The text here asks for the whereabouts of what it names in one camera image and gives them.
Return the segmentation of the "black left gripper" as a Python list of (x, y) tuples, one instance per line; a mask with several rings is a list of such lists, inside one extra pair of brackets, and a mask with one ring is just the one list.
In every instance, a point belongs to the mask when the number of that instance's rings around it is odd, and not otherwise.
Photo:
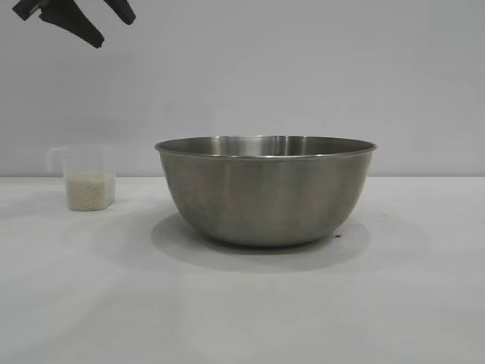
[[(131, 25), (136, 19), (127, 0), (108, 0), (108, 6), (126, 25)], [(104, 36), (73, 0), (20, 0), (12, 10), (22, 20), (29, 19), (35, 12), (41, 10), (39, 16), (41, 20), (78, 36), (96, 49), (99, 49), (105, 41)]]

